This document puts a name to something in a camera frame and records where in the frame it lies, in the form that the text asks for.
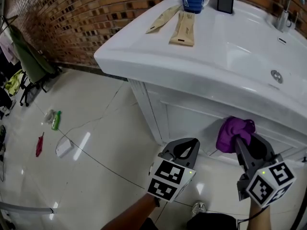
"green bottle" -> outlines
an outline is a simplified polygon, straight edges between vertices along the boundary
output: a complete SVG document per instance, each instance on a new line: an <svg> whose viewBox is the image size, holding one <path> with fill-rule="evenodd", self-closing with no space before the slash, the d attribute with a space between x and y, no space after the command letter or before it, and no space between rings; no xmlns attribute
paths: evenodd
<svg viewBox="0 0 307 230"><path fill-rule="evenodd" d="M58 130L59 122L60 122L60 115L61 115L61 111L58 111L53 119L51 129Z"/></svg>

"paper packet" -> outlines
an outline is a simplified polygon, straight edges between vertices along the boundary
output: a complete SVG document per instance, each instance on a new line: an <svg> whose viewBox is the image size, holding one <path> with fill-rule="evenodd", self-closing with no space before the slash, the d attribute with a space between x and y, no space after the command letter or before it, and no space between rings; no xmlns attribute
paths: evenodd
<svg viewBox="0 0 307 230"><path fill-rule="evenodd" d="M194 45L194 19L195 14L185 11L179 12L176 29L170 39L170 43L193 46Z"/></svg>
<svg viewBox="0 0 307 230"><path fill-rule="evenodd" d="M155 21L154 23L149 27L146 33L150 33L154 31L155 29L165 25L170 19L173 18L175 13L180 9L181 5L176 5L173 7L170 7L169 9L165 10Z"/></svg>

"purple cloth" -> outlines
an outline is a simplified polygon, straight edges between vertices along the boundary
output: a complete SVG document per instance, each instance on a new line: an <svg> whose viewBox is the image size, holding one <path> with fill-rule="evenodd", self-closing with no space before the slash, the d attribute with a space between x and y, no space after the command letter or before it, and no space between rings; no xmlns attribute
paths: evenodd
<svg viewBox="0 0 307 230"><path fill-rule="evenodd" d="M225 153L234 153L234 137L239 135L249 145L250 135L256 131L253 120L243 120L237 117L229 117L220 128L216 141L216 148Z"/></svg>

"black and white marker cube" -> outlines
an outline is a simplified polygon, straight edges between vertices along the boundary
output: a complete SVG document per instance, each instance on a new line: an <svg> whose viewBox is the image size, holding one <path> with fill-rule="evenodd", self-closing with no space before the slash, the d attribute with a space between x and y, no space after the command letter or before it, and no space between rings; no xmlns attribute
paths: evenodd
<svg viewBox="0 0 307 230"><path fill-rule="evenodd" d="M147 193L172 202L195 173L195 170L156 157L149 175Z"/></svg>
<svg viewBox="0 0 307 230"><path fill-rule="evenodd" d="M266 207L281 198L296 180L284 161L257 170L247 192L260 207Z"/></svg>

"white sink basin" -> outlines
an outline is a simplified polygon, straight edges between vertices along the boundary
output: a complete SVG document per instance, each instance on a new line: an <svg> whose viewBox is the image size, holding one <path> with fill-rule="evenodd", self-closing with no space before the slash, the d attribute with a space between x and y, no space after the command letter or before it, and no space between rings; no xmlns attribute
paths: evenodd
<svg viewBox="0 0 307 230"><path fill-rule="evenodd" d="M279 32L272 16L237 0L234 15L217 11L216 0L196 15L194 47L168 43L178 14L145 34L179 3L164 0L114 35L94 54L100 68L240 107L307 134L307 40L295 30ZM272 70L282 75L282 84Z"/></svg>

